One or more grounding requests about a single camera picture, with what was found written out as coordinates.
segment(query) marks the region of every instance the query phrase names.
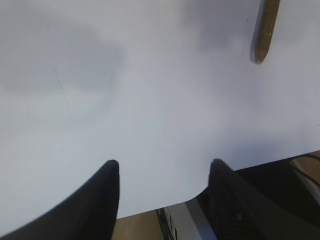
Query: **white surface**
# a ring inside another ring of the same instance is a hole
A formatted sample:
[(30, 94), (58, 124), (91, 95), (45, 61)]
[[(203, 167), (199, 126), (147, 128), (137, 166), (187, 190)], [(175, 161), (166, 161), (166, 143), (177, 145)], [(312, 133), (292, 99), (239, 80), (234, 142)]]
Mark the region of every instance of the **white surface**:
[(282, 0), (249, 61), (258, 0), (0, 1), (0, 235), (106, 160), (118, 217), (189, 200), (209, 164), (320, 149), (320, 3)]

